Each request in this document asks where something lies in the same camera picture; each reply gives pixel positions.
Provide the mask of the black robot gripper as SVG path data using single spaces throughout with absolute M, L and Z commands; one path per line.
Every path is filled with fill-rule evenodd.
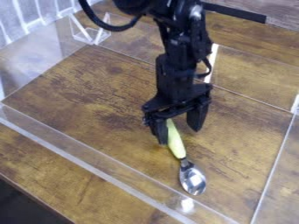
M 210 104 L 210 84 L 194 84 L 193 78 L 204 74 L 194 73 L 196 66 L 178 69 L 161 54 L 154 61 L 156 94 L 144 104 L 144 121 L 160 145 L 168 144 L 166 120 L 186 114 L 186 124 L 198 131 L 204 124 Z

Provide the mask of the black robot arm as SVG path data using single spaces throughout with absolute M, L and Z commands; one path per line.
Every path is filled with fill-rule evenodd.
M 160 144 L 168 143 L 166 120 L 186 115 L 192 130 L 201 129 L 210 103 L 210 84 L 196 84 L 206 76 L 196 72 L 209 64 L 212 41 L 205 28 L 201 0 L 113 0 L 134 16 L 149 15 L 157 24 L 164 53 L 154 60 L 156 94 L 144 104 L 144 125 Z

